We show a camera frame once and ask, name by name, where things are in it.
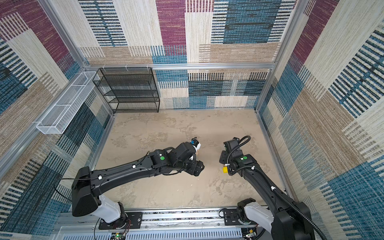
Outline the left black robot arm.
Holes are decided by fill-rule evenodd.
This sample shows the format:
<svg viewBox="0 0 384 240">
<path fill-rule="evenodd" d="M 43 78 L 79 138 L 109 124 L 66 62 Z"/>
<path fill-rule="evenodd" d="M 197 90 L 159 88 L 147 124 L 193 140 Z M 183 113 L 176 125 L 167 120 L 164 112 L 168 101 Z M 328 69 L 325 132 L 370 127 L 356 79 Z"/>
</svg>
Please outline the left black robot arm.
<svg viewBox="0 0 384 240">
<path fill-rule="evenodd" d="M 127 220 L 124 206 L 107 198 L 105 192 L 135 180 L 158 175 L 172 176 L 186 172 L 199 176 L 204 169 L 196 153 L 201 144 L 197 139 L 147 153 L 144 157 L 103 170 L 80 168 L 72 184 L 72 215 L 94 215 L 108 224 L 121 227 Z"/>
</svg>

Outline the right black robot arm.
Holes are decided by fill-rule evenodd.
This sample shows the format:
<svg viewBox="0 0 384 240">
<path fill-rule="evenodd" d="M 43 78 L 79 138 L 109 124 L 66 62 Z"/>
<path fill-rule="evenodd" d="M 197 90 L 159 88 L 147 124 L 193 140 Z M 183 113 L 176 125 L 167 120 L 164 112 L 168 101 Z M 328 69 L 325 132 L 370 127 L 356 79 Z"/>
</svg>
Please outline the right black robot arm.
<svg viewBox="0 0 384 240">
<path fill-rule="evenodd" d="M 315 228 L 309 207 L 286 195 L 266 175 L 252 155 L 242 152 L 241 147 L 250 139 L 250 136 L 245 136 L 224 142 L 219 160 L 227 167 L 229 175 L 239 174 L 267 204 L 264 208 L 251 199 L 239 202 L 241 221 L 259 224 L 274 240 L 314 240 Z"/>
</svg>

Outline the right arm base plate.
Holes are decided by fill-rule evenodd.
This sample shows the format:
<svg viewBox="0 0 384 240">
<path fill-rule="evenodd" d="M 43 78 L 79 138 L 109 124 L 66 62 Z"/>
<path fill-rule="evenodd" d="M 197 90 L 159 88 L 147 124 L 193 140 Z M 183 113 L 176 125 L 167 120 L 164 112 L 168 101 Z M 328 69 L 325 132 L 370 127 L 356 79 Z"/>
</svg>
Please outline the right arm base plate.
<svg viewBox="0 0 384 240">
<path fill-rule="evenodd" d="M 219 210 L 219 217 L 224 219 L 225 226 L 253 226 L 257 223 L 247 220 L 237 209 L 223 208 Z"/>
</svg>

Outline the aluminium mounting rail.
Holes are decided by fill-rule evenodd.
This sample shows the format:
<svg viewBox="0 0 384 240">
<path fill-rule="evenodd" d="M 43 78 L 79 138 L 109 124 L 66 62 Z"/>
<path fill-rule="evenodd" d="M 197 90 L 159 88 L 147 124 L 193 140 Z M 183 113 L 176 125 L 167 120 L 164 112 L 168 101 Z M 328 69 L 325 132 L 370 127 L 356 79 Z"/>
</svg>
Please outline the aluminium mounting rail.
<svg viewBox="0 0 384 240">
<path fill-rule="evenodd" d="M 139 229 L 99 230 L 101 219 L 93 215 L 75 218 L 59 216 L 51 240 L 272 240 L 259 224 L 225 226 L 220 208 L 130 209 L 143 212 Z"/>
</svg>

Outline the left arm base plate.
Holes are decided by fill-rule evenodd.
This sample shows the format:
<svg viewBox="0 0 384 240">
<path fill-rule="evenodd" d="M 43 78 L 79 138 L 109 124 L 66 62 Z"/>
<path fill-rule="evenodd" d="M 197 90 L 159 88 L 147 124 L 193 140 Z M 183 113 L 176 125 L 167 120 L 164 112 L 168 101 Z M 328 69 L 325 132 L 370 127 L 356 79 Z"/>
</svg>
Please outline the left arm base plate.
<svg viewBox="0 0 384 240">
<path fill-rule="evenodd" d="M 101 220 L 98 226 L 99 230 L 128 230 L 139 229 L 142 224 L 143 212 L 126 212 L 126 216 L 112 223 Z"/>
</svg>

